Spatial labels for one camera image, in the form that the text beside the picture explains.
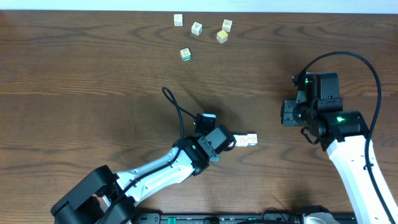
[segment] black cable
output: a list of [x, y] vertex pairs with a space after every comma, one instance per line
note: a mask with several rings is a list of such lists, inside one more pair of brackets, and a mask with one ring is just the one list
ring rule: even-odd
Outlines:
[[[166, 96], [166, 98], [167, 98], [171, 103], [173, 103], [173, 100], [170, 99], [169, 96], [166, 95], [166, 93], [163, 91], [163, 88], [162, 88], [162, 92], [163, 92], [164, 96]], [[191, 113], [189, 113], [188, 111], [186, 111], [185, 109], [183, 109], [182, 107], [180, 107], [180, 110], [181, 110], [182, 112], [186, 113], [187, 115], [191, 116], [193, 119], [196, 119], [196, 118], [197, 118], [197, 117], [195, 117], [194, 115], [192, 115]]]
[[[269, 207], [269, 208], [265, 209], [265, 210], [262, 212], [262, 214], [261, 214], [261, 219], [262, 219], [262, 220], [264, 219], [264, 215], [266, 215], [270, 209], [278, 210], [278, 208], [274, 208], [274, 207]], [[282, 219], [283, 219], [285, 222], [287, 222], [287, 220], [285, 219], [285, 217], [284, 217], [281, 213], [280, 213], [279, 215], [282, 217]]]
[[109, 214], [111, 213], [111, 210], [120, 202], [120, 200], [124, 197], [124, 194], [131, 187], [136, 185], [141, 179], [143, 179], [143, 178], [145, 178], [145, 177], [147, 177], [147, 176], [149, 176], [151, 174], [154, 174], [154, 173], [156, 173], [157, 171], [159, 171], [161, 169], [164, 169], [164, 168], [166, 168], [168, 166], [171, 166], [177, 160], [178, 155], [180, 154], [181, 149], [183, 148], [183, 145], [184, 145], [184, 142], [183, 142], [183, 140], [184, 140], [184, 123], [183, 123], [181, 111], [187, 113], [190, 116], [193, 116], [193, 115], [191, 113], [189, 113], [188, 111], [186, 111], [186, 110], [182, 109], [181, 107], [179, 107], [179, 105], [177, 103], [177, 100], [175, 99], [173, 93], [167, 87], [164, 87], [164, 86], [162, 87], [162, 93], [175, 106], [175, 109], [177, 109], [177, 114], [178, 114], [178, 119], [180, 120], [180, 129], [181, 129], [181, 139], [180, 139], [180, 145], [178, 147], [178, 151], [175, 154], [175, 157], [171, 161], [168, 161], [167, 164], [165, 164], [165, 165], [163, 165], [163, 166], [161, 166], [161, 167], [159, 167], [157, 169], [154, 169], [154, 170], [152, 170], [152, 171], [150, 171], [150, 172], [148, 172], [148, 173], [146, 173], [146, 174], [144, 174], [142, 176], [139, 176], [138, 178], [135, 178], [129, 185], [127, 185], [126, 188], [116, 198], [116, 200], [113, 201], [112, 204], [109, 206], [109, 208], [105, 211], [105, 214], [100, 218], [98, 224], [105, 223], [105, 221], [109, 217]]
[[331, 52], [331, 53], [327, 53], [327, 54], [321, 55], [321, 56], [317, 57], [316, 59], [312, 60], [312, 62], [310, 62], [301, 71], [301, 73], [299, 74], [298, 81], [300, 82], [300, 80], [302, 78], [304, 78], [305, 73], [307, 72], [307, 69], [312, 64], [314, 64], [317, 60], [320, 60], [322, 58], [325, 58], [325, 57], [328, 57], [328, 56], [332, 56], [332, 55], [350, 55], [350, 56], [354, 56], [354, 57], [362, 60], [369, 67], [369, 69], [372, 71], [374, 79], [376, 81], [376, 85], [377, 85], [377, 104], [376, 104], [376, 110], [375, 110], [374, 115], [373, 115], [373, 120], [372, 120], [371, 126], [369, 128], [368, 136], [366, 136], [366, 142], [365, 142], [365, 162], [366, 162], [366, 165], [364, 166], [364, 169], [368, 170], [369, 177], [370, 177], [371, 182], [372, 182], [373, 187], [374, 187], [374, 191], [376, 192], [377, 196], [379, 197], [380, 203], [383, 206], [383, 209], [386, 212], [386, 214], [388, 216], [388, 219], [390, 219], [390, 222], [392, 224], [395, 224], [395, 221], [392, 218], [391, 212], [388, 209], [387, 204], [386, 204], [386, 202], [383, 199], [383, 196], [381, 195], [379, 187], [377, 186], [376, 180], [375, 180], [374, 175], [373, 175], [373, 171], [371, 169], [373, 164], [369, 160], [369, 144], [370, 144], [370, 141], [371, 141], [371, 138], [372, 138], [373, 129], [374, 129], [374, 126], [376, 125], [376, 120], [377, 120], [377, 116], [379, 115], [379, 110], [380, 110], [380, 105], [381, 105], [381, 84], [380, 84], [379, 76], [377, 75], [377, 72], [374, 69], [374, 67], [364, 57], [362, 57], [362, 56], [360, 56], [360, 55], [358, 55], [356, 53], [352, 53], [352, 52]]

